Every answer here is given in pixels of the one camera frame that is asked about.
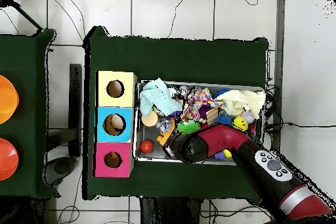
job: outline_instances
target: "gray bin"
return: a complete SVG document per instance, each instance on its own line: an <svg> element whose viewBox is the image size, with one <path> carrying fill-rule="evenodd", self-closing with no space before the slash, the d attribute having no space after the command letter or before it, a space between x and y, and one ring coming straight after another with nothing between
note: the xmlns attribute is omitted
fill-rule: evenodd
<svg viewBox="0 0 336 224"><path fill-rule="evenodd" d="M133 156L138 161L152 161L152 162L179 162L182 163L180 160L170 159L168 155L163 151L163 147L156 142L156 138L160 134L160 130L156 127L146 127L141 122L141 113L140 113L140 102L139 96L140 92L144 85L148 83L148 80L139 81L136 85L136 107L135 107L135 133L133 137ZM185 83L185 82L172 82L172 81L164 81L167 87L172 87L175 85L185 85L189 89L193 88L194 86L198 86L201 89L208 88L212 95L219 89L229 89L229 90L250 90L254 92L263 91L263 88L260 87L250 87L250 86L232 86L232 85L217 85L217 84L204 84L204 83ZM257 140L261 140L264 137L264 109L265 105L263 106L259 116L259 120L256 122L256 132L257 132ZM144 140L150 140L154 144L153 151L149 153L143 153L140 150L140 144ZM213 164L213 165L236 165L233 159L225 159L225 160L216 160L214 158L207 158L204 161L197 162L197 164Z"/></svg>

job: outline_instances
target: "light blue cloth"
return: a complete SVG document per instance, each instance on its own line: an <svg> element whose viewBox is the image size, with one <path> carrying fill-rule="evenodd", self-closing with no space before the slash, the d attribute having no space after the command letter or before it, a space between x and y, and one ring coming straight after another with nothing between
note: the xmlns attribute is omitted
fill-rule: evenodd
<svg viewBox="0 0 336 224"><path fill-rule="evenodd" d="M172 114L175 111L182 110L182 105L175 99L172 99L175 90L167 88L164 82L157 78L148 82L140 93L140 111L141 114L147 116L156 106L165 116Z"/></svg>

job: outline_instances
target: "yellow box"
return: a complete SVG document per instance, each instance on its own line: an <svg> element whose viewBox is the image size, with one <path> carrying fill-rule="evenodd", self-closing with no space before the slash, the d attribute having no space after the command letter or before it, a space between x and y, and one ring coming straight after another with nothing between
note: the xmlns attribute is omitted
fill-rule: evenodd
<svg viewBox="0 0 336 224"><path fill-rule="evenodd" d="M98 105L134 107L138 78L132 72L98 71Z"/></svg>

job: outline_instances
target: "white cloth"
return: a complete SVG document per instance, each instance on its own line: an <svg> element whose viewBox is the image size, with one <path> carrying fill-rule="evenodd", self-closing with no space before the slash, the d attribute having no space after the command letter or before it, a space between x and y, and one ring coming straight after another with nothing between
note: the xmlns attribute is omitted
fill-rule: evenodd
<svg viewBox="0 0 336 224"><path fill-rule="evenodd" d="M219 95L218 101L224 101L222 109L229 116L240 115L244 111L251 111L255 119L259 119L259 112L263 107L266 94L264 92L230 90Z"/></svg>

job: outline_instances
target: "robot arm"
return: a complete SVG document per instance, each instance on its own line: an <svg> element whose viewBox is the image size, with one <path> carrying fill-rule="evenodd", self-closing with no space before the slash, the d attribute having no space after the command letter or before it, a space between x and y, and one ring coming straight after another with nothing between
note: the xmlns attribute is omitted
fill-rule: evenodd
<svg viewBox="0 0 336 224"><path fill-rule="evenodd" d="M276 156L228 125L211 125L192 134L179 135L171 141L170 148L175 158L187 163L230 150L235 163L277 221L331 212Z"/></svg>

